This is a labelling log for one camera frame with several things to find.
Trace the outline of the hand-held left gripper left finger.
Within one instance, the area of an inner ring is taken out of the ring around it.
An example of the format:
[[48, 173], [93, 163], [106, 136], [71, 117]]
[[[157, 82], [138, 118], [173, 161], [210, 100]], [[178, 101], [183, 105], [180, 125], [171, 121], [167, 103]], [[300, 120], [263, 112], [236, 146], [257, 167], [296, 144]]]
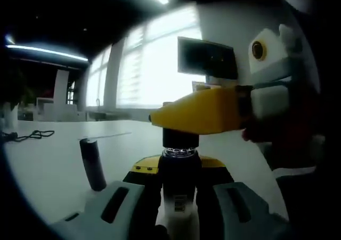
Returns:
[[114, 181], [75, 212], [51, 225], [61, 239], [162, 239], [156, 224], [161, 204], [158, 156], [136, 162], [122, 181]]

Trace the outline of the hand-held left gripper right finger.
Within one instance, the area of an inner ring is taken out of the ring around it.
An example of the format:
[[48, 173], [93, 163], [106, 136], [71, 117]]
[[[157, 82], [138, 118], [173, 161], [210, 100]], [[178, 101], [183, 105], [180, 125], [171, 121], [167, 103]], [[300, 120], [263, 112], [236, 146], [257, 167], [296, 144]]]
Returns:
[[235, 182], [218, 159], [201, 156], [196, 203], [200, 239], [290, 239], [290, 224], [268, 203]]

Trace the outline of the person's right hand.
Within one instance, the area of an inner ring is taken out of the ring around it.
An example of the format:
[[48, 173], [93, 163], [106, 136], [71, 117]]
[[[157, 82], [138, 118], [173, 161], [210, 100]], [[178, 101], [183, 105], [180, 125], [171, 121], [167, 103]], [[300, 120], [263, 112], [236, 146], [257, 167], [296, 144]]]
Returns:
[[242, 138], [253, 143], [272, 142], [280, 135], [281, 122], [278, 119], [250, 121], [242, 131]]

